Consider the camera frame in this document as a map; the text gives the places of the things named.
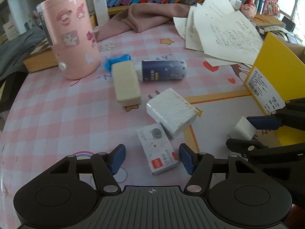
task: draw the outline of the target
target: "pink container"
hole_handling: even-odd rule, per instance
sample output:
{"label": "pink container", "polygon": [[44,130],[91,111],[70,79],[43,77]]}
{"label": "pink container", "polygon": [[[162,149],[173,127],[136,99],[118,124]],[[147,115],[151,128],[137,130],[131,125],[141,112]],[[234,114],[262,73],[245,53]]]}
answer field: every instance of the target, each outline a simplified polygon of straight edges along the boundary
{"label": "pink container", "polygon": [[94,72],[101,58],[86,0],[46,0],[37,11],[65,77],[75,80]]}

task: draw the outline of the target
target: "yellow notebook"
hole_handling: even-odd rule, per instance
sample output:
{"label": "yellow notebook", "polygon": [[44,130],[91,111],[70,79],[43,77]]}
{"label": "yellow notebook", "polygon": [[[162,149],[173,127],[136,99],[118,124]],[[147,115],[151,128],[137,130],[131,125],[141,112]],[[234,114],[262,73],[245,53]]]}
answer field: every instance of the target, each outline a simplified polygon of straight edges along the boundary
{"label": "yellow notebook", "polygon": [[[244,85],[263,112],[269,115],[285,101],[305,97],[304,47],[282,42],[268,33]],[[282,146],[305,142],[305,132],[280,127],[275,131]]]}

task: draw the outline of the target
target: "barcode sticker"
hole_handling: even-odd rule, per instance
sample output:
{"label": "barcode sticker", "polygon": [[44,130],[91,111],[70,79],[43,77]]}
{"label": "barcode sticker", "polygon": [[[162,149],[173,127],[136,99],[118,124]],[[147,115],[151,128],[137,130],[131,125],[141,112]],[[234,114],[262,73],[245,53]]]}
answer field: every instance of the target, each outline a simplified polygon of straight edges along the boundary
{"label": "barcode sticker", "polygon": [[280,95],[257,67],[254,67],[246,86],[252,91],[267,114],[285,106]]}

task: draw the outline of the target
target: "white knob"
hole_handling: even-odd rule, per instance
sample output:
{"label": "white knob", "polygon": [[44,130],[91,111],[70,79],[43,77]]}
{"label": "white knob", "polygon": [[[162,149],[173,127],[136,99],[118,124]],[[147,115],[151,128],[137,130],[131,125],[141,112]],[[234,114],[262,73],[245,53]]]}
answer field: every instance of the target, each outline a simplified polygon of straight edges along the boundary
{"label": "white knob", "polygon": [[67,68],[67,65],[66,65],[64,62],[59,62],[58,67],[59,67],[61,70],[65,70],[65,69]]}

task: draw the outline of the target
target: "stack of paper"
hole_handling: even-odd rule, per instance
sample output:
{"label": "stack of paper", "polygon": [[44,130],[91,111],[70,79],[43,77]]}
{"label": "stack of paper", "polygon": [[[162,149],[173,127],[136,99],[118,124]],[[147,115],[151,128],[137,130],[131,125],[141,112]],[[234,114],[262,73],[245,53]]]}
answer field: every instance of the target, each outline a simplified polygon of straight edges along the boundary
{"label": "stack of paper", "polygon": [[205,0],[191,6],[187,18],[174,18],[185,47],[203,52],[211,66],[254,61],[263,44],[259,33],[240,12],[234,11],[229,0]]}

